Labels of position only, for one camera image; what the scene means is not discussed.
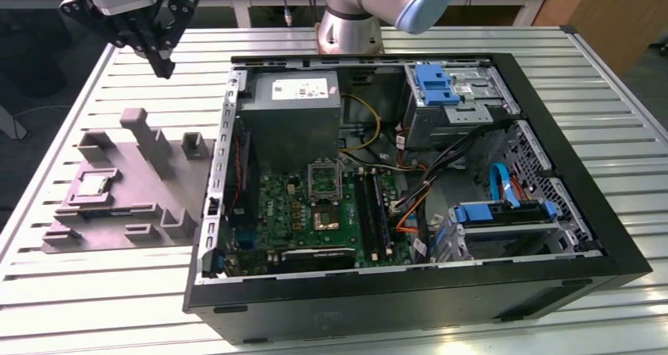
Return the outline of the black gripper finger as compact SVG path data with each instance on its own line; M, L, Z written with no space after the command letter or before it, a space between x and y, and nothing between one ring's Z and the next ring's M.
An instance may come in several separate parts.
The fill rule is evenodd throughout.
M160 27L159 35L159 69L155 71L158 77L170 79L175 64L171 61L171 52L176 47L184 34L184 29L194 18L199 0L166 0L166 7L170 11L172 21L166 27Z
M159 5L159 3L155 3L154 5L148 5L147 7L155 7L159 11ZM97 17L99 10L91 0L63 0L63 2L60 3L60 11L67 17L73 19L97 36L103 38L103 36L100 35L101 25ZM154 73L159 69L158 48L132 48L135 50L135 53L148 60Z

